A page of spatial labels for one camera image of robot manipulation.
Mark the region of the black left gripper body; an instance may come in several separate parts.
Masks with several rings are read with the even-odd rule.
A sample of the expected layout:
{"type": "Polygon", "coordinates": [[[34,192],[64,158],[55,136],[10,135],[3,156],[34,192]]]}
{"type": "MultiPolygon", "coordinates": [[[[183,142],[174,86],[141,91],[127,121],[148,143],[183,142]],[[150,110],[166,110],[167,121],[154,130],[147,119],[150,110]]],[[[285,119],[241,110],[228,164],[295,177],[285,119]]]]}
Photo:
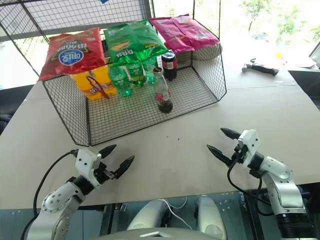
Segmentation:
{"type": "Polygon", "coordinates": [[[98,168],[94,170],[94,177],[100,185],[108,180],[118,179],[117,174],[113,171],[108,171],[106,167],[103,162],[100,162],[98,168]]]}

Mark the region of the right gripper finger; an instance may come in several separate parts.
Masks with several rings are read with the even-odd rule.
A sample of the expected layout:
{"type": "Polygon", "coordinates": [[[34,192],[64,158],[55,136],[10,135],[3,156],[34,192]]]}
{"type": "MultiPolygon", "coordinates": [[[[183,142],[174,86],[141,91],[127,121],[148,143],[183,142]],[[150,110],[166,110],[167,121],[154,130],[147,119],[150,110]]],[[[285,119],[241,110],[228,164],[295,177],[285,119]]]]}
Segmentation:
{"type": "Polygon", "coordinates": [[[230,139],[237,140],[241,136],[241,134],[235,130],[229,129],[229,128],[220,128],[220,130],[230,139]]]}
{"type": "Polygon", "coordinates": [[[226,166],[230,167],[233,163],[233,161],[228,158],[227,156],[225,156],[222,151],[220,151],[219,149],[215,148],[212,145],[207,144],[206,145],[208,150],[221,162],[223,162],[226,166]]]}

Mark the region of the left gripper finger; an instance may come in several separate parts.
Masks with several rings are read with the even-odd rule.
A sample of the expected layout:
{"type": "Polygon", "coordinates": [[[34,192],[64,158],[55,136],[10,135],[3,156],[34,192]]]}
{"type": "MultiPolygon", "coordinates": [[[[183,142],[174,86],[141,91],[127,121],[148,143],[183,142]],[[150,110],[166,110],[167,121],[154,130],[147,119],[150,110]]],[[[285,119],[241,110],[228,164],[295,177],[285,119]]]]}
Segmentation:
{"type": "Polygon", "coordinates": [[[101,149],[99,151],[99,154],[101,155],[101,158],[104,159],[106,158],[115,148],[116,144],[108,145],[105,148],[101,149]]]}
{"type": "Polygon", "coordinates": [[[119,179],[130,167],[134,161],[135,156],[132,155],[124,160],[118,167],[118,169],[113,173],[115,179],[119,179]]]}

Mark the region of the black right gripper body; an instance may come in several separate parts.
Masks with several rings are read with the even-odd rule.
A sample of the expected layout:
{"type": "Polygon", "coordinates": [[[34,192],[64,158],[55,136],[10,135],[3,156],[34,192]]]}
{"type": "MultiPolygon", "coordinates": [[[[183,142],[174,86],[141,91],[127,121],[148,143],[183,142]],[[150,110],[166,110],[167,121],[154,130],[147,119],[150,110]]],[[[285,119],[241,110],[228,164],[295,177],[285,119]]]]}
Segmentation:
{"type": "Polygon", "coordinates": [[[234,153],[231,156],[231,160],[237,163],[243,164],[248,152],[248,147],[246,145],[240,146],[239,144],[234,148],[234,153]]]}

